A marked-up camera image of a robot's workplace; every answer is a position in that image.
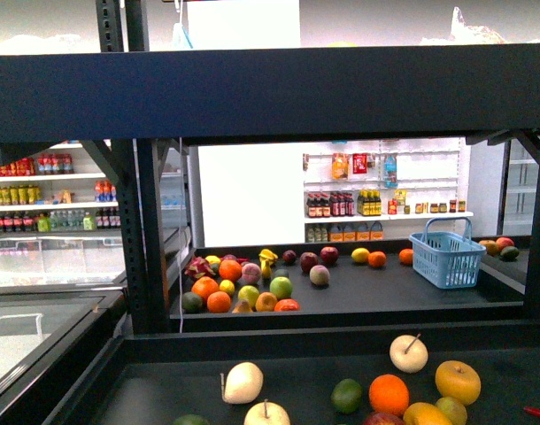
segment shelf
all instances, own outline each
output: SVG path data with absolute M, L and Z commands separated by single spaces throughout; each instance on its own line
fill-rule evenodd
M 517 166 L 520 164 L 536 164 L 537 165 L 534 159 L 511 159 L 509 164 L 511 166 Z
M 506 189 L 506 193 L 536 193 L 536 188 L 508 188 Z
M 85 208 L 111 208 L 117 202 L 77 202 L 72 204 L 0 205 L 0 213 L 9 211 L 80 210 Z
M 29 175 L 20 177 L 0 177 L 0 182 L 46 182 L 54 180 L 90 180 L 104 179 L 104 173 L 83 173 L 83 174 L 52 174 L 52 175 Z
M 393 220 L 428 220 L 434 218 L 459 218 L 459 217 L 473 217 L 472 212 L 448 212 L 448 213 L 427 213 L 427 214 L 395 214 L 395 215 L 376 215 L 370 217 L 364 217 L 362 215 L 355 215 L 353 217 L 329 217 L 321 219 L 310 219 L 305 217 L 306 224 L 318 224 L 318 223 L 348 223 L 348 222 L 362 222 L 362 221 L 393 221 Z

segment yellow apple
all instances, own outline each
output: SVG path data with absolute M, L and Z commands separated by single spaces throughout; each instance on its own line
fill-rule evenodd
M 481 394 L 481 378 L 467 363 L 444 361 L 436 370 L 436 386 L 443 397 L 454 397 L 463 406 L 472 405 Z
M 405 425 L 453 425 L 445 414 L 430 403 L 413 403 L 404 412 Z
M 390 345 L 390 359 L 402 372 L 415 374 L 428 363 L 428 348 L 419 336 L 401 335 Z
M 244 425 L 289 425 L 289 416 L 282 406 L 264 400 L 251 407 L 244 417 Z

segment blue basket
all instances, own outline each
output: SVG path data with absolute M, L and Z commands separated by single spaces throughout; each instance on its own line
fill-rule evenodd
M 440 220 L 466 220 L 465 233 L 429 233 L 429 225 Z M 410 235 L 413 269 L 442 290 L 475 286 L 486 248 L 471 240 L 472 228 L 471 220 L 465 217 L 428 221 L 423 233 Z

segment apple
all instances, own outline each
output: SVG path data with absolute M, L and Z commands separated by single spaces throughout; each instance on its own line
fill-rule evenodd
M 291 266 L 296 262 L 297 254 L 293 250 L 287 250 L 282 254 L 282 259 L 284 260 L 286 266 Z
M 392 413 L 372 412 L 362 425 L 405 425 L 405 422 Z
M 262 390 L 264 375 L 258 366 L 244 361 L 234 366 L 227 375 L 220 374 L 223 401 L 230 405 L 250 403 Z
M 275 403 L 264 400 L 251 407 L 244 417 L 244 425 L 289 425 L 286 410 Z
M 419 337 L 401 335 L 390 345 L 390 360 L 402 372 L 415 374 L 428 363 L 428 348 Z
M 291 298 L 291 293 L 294 291 L 294 285 L 287 277 L 278 276 L 270 282 L 270 292 L 272 292 L 278 300 Z
M 481 394 L 481 378 L 467 363 L 444 361 L 436 370 L 436 386 L 443 397 L 454 397 L 463 406 L 472 405 Z
M 502 251 L 506 246 L 515 246 L 514 241 L 509 237 L 501 236 L 497 239 L 498 252 Z
M 273 312 L 278 298 L 272 292 L 262 292 L 256 300 L 257 312 Z
M 247 285 L 256 285 L 262 277 L 262 270 L 254 263 L 248 263 L 243 266 L 243 281 Z
M 330 275 L 327 268 L 319 264 L 317 266 L 313 266 L 309 271 L 309 280 L 312 281 L 315 286 L 328 285 L 329 277 Z
M 313 266 L 317 266 L 319 260 L 317 254 L 313 252 L 304 252 L 299 258 L 299 265 L 302 267 L 302 272 L 309 273 Z
M 467 423 L 467 409 L 454 397 L 441 397 L 436 401 L 436 407 L 441 410 L 453 425 Z
M 238 291 L 238 299 L 245 299 L 246 301 L 248 301 L 251 308 L 256 305 L 256 300 L 258 299 L 259 295 L 260 292 L 258 291 L 258 288 L 252 285 L 244 285 Z
M 339 250 L 334 246 L 325 246 L 321 250 L 320 257 L 326 266 L 334 266 L 339 259 Z

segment lime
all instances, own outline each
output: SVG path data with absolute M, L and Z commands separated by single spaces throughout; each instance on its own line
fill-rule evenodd
M 173 425 L 210 425 L 206 418 L 198 414 L 184 414 L 174 421 Z
M 181 308 L 185 313 L 197 313 L 203 307 L 203 299 L 195 292 L 186 292 L 181 296 Z
M 343 379 L 333 389 L 331 403 L 339 413 L 353 413 L 362 402 L 362 392 L 362 387 L 354 379 Z
M 355 263 L 366 264 L 368 262 L 368 254 L 370 252 L 367 248 L 357 248 L 352 252 L 351 258 Z
M 235 284 L 232 283 L 229 279 L 225 279 L 221 281 L 219 285 L 219 290 L 227 292 L 230 297 L 233 297 L 233 294 L 235 293 Z

